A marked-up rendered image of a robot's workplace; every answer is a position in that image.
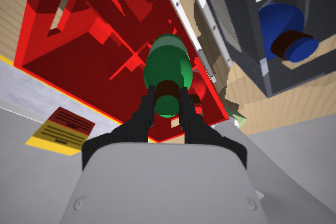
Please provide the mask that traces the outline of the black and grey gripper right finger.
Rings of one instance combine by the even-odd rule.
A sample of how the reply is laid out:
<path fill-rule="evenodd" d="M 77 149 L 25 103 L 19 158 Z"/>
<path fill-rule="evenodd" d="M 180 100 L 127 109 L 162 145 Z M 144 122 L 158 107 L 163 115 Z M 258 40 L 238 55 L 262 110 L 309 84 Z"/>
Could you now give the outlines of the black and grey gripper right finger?
<path fill-rule="evenodd" d="M 207 125 L 203 117 L 196 113 L 193 98 L 189 97 L 188 88 L 180 89 L 179 126 L 185 131 L 185 144 L 216 145 L 233 151 L 247 171 L 247 149 L 244 145 L 227 137 Z"/>

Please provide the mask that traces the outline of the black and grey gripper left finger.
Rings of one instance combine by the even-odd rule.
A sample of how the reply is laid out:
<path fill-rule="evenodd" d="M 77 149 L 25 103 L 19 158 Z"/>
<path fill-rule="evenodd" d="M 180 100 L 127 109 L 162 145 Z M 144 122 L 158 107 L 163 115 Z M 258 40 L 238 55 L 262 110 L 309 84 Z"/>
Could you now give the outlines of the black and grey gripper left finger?
<path fill-rule="evenodd" d="M 155 93 L 155 86 L 149 85 L 147 95 L 142 95 L 139 111 L 134 112 L 130 120 L 113 129 L 111 133 L 102 134 L 83 143 L 82 172 L 94 152 L 103 146 L 120 142 L 148 143 L 148 130 L 154 125 Z"/>

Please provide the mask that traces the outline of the green bottle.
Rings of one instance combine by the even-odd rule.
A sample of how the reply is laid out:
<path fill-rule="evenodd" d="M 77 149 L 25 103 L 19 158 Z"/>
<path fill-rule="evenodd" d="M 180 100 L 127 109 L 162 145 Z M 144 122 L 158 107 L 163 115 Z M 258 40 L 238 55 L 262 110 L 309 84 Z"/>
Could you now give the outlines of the green bottle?
<path fill-rule="evenodd" d="M 143 71 L 146 88 L 155 86 L 155 111 L 162 117 L 173 117 L 180 107 L 180 89 L 191 86 L 193 70 L 180 37 L 163 34 L 155 39 Z"/>

